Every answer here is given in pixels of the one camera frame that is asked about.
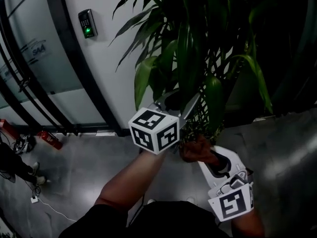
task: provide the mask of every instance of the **sneaker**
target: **sneaker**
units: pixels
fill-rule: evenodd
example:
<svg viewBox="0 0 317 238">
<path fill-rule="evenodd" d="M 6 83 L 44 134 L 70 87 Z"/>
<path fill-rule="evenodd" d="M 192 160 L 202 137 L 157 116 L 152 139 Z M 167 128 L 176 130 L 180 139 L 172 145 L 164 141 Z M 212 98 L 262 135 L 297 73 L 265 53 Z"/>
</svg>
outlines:
<svg viewBox="0 0 317 238">
<path fill-rule="evenodd" d="M 191 204 L 195 204 L 195 199 L 193 197 L 189 197 L 186 200 L 187 202 L 190 202 Z"/>
<path fill-rule="evenodd" d="M 156 202 L 156 200 L 150 199 L 150 200 L 148 201 L 148 204 L 151 204 L 151 203 L 154 203 L 154 202 Z"/>
<path fill-rule="evenodd" d="M 45 177 L 36 177 L 36 186 L 40 186 L 46 183 Z"/>
<path fill-rule="evenodd" d="M 30 173 L 30 175 L 35 176 L 37 171 L 39 170 L 39 167 L 40 167 L 40 163 L 38 162 L 34 163 L 32 166 L 33 171 L 32 173 Z"/>
</svg>

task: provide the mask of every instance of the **black shirt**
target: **black shirt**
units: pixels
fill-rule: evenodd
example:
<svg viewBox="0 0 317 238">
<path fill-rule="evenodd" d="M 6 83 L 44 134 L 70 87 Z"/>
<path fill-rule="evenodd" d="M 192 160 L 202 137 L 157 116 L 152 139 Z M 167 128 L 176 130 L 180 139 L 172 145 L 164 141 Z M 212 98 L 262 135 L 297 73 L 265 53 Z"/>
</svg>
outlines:
<svg viewBox="0 0 317 238">
<path fill-rule="evenodd" d="M 153 202 L 144 206 L 134 222 L 126 228 L 127 217 L 127 213 L 119 213 L 110 206 L 95 205 L 83 218 L 64 230 L 59 238 L 116 237 L 122 233 L 136 233 L 139 236 L 185 233 L 229 237 L 216 226 L 211 212 L 189 202 Z"/>
</svg>

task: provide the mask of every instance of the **gray floor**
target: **gray floor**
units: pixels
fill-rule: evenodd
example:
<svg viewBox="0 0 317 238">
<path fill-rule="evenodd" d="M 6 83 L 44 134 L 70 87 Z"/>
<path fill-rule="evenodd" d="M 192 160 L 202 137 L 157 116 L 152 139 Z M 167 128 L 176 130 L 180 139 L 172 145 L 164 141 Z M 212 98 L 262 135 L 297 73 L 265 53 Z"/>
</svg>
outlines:
<svg viewBox="0 0 317 238">
<path fill-rule="evenodd" d="M 61 139 L 61 151 L 39 141 L 23 160 L 27 164 L 39 161 L 42 174 L 50 180 L 40 198 L 78 220 L 92 207 L 103 185 L 138 155 L 138 148 L 130 137 Z M 255 171 L 255 206 L 267 236 L 307 231 L 317 223 L 317 110 L 226 129 L 217 144 L 236 151 Z M 198 206 L 211 210 L 208 190 L 197 163 L 188 164 L 170 154 L 146 200 L 194 197 Z M 30 198 L 23 180 L 17 178 L 12 184 L 0 179 L 0 207 L 23 238 L 56 238 L 72 224 L 47 205 L 31 204 Z M 230 233 L 230 223 L 220 227 Z"/>
</svg>

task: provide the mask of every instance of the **fire extinguisher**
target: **fire extinguisher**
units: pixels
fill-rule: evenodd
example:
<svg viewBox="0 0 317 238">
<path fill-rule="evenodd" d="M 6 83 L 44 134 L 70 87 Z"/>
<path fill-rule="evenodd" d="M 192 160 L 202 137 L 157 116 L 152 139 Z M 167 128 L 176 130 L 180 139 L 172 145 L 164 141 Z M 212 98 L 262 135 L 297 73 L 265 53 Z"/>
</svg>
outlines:
<svg viewBox="0 0 317 238">
<path fill-rule="evenodd" d="M 47 131 L 43 130 L 39 132 L 38 136 L 41 137 L 45 142 L 50 144 L 52 147 L 56 148 L 57 150 L 60 150 L 63 146 L 63 144 L 59 142 L 59 140 L 56 137 L 54 137 L 52 134 L 50 134 Z"/>
</svg>

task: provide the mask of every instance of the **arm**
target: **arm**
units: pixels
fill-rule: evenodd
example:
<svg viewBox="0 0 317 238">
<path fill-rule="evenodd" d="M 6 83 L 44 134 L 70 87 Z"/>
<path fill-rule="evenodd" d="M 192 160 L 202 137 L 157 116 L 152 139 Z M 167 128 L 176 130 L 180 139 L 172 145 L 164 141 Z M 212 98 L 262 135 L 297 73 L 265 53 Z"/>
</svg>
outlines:
<svg viewBox="0 0 317 238">
<path fill-rule="evenodd" d="M 255 210 L 234 218 L 231 225 L 234 237 L 264 237 L 264 227 Z"/>
<path fill-rule="evenodd" d="M 106 204 L 121 212 L 130 210 L 146 192 L 165 159 L 144 151 L 112 178 L 102 189 L 96 204 Z"/>
</svg>

